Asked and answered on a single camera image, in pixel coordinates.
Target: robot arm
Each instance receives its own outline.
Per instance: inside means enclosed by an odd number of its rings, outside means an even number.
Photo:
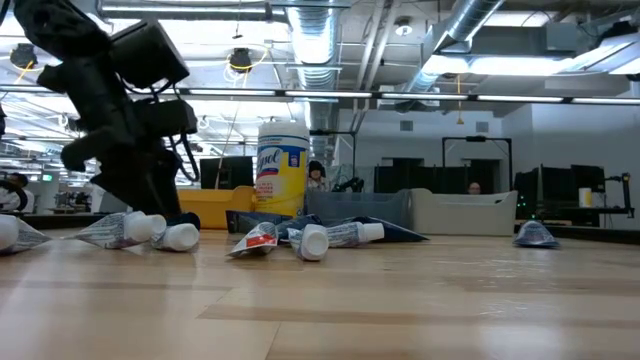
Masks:
[[[182,160],[162,138],[195,133],[193,109],[157,96],[134,102],[125,87],[165,80],[166,89],[189,75],[160,24],[141,21],[108,36],[68,0],[16,0],[14,14],[34,45],[62,61],[46,66],[38,84],[67,94],[84,124],[86,135],[62,151],[65,167],[82,172],[96,158],[101,173],[92,183],[135,210],[180,214],[174,179]]]

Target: toothpaste tube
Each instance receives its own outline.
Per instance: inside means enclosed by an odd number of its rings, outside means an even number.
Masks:
[[[227,255],[239,257],[244,254],[267,255],[278,246],[278,232],[272,223],[260,223],[253,230],[249,231],[233,250]]]
[[[330,227],[327,234],[330,247],[352,248],[384,238],[384,227],[382,224],[353,222]]]
[[[320,261],[329,249],[327,229],[320,225],[307,225],[304,231],[287,229],[288,239],[296,255],[306,261]]]
[[[67,239],[82,240],[105,249],[123,249],[150,241],[166,228],[167,222],[160,215],[147,216],[141,211],[117,213],[105,216]]]
[[[29,250],[51,240],[15,216],[0,215],[0,256]]]
[[[167,230],[151,238],[151,246],[162,251],[187,251],[200,239],[200,232],[193,224],[169,226]]]
[[[426,236],[413,232],[409,229],[405,229],[401,226],[392,224],[388,221],[369,217],[369,216],[356,216],[339,221],[338,223],[330,224],[334,227],[342,224],[359,222],[362,224],[382,224],[384,227],[384,238],[379,239],[376,242],[417,242],[422,240],[429,240]]]

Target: pipe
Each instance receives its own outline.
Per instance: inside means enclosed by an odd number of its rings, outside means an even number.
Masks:
[[[371,64],[371,70],[369,71],[369,79],[365,84],[364,89],[369,90],[373,85],[373,81],[375,80],[376,74],[378,73],[378,68],[380,67],[380,60],[382,60],[382,55],[384,54],[384,50],[387,45],[387,40],[389,39],[389,33],[393,28],[396,20],[396,12],[400,7],[402,0],[393,0],[391,4],[391,8],[387,14],[387,23],[382,31],[382,35],[380,36],[380,41],[378,42],[378,46],[376,46],[376,55],[373,57],[373,64]]]
[[[164,3],[103,0],[98,4],[98,15],[110,19],[158,20],[216,20],[216,21],[266,21],[288,23],[283,8],[272,8],[253,4],[211,6],[202,2],[181,1],[180,6]]]
[[[458,42],[471,40],[505,0],[458,0],[447,19],[448,35]]]
[[[336,56],[339,12],[330,8],[291,7],[286,9],[292,27],[292,47],[296,63],[302,65],[333,64]],[[305,90],[335,89],[337,72],[331,69],[298,69],[300,86]],[[338,126],[338,104],[309,102],[311,130],[333,130]],[[312,139],[311,156],[326,159],[325,148],[335,144],[335,136]]]
[[[362,82],[364,81],[364,75],[367,72],[367,67],[369,66],[369,58],[371,57],[371,52],[373,50],[373,43],[376,40],[376,35],[378,33],[378,27],[380,26],[380,20],[382,20],[382,10],[384,8],[385,0],[378,0],[376,2],[376,7],[373,11],[373,20],[371,22],[371,30],[369,31],[369,36],[367,36],[367,42],[364,47],[364,53],[362,54],[362,61],[360,62],[360,70],[358,71],[358,78],[356,80],[356,85],[353,87],[353,90],[361,90]]]
[[[473,36],[482,28],[489,20],[491,15],[498,10],[505,0],[458,0],[456,1],[452,14],[447,18],[444,32],[441,36],[431,37],[431,41],[426,44],[428,54],[433,54],[442,44],[450,45],[456,42],[470,41]],[[409,81],[403,92],[427,92],[440,75],[438,73],[430,73],[425,69],[425,65],[429,62],[429,57],[420,69]],[[415,101],[399,102],[396,104],[396,110],[400,112],[409,111]]]

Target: wooden tabletop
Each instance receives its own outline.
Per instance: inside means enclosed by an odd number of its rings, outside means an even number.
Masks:
[[[65,232],[54,232],[60,235]],[[232,260],[54,240],[0,258],[0,359],[639,359],[640,247],[509,238]]]

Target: white cap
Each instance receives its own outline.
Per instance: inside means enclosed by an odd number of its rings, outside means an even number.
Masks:
[[[329,237],[324,226],[309,224],[304,228],[300,254],[307,260],[320,260],[329,250]]]
[[[0,215],[0,250],[18,241],[18,219],[15,216]]]
[[[167,221],[160,215],[146,216],[142,212],[127,215],[125,233],[136,242],[151,240],[154,235],[162,234],[167,229]]]
[[[384,226],[382,224],[362,224],[364,237],[367,242],[384,238]]]
[[[186,251],[198,243],[200,232],[193,224],[171,226],[164,233],[164,245],[175,251]]]

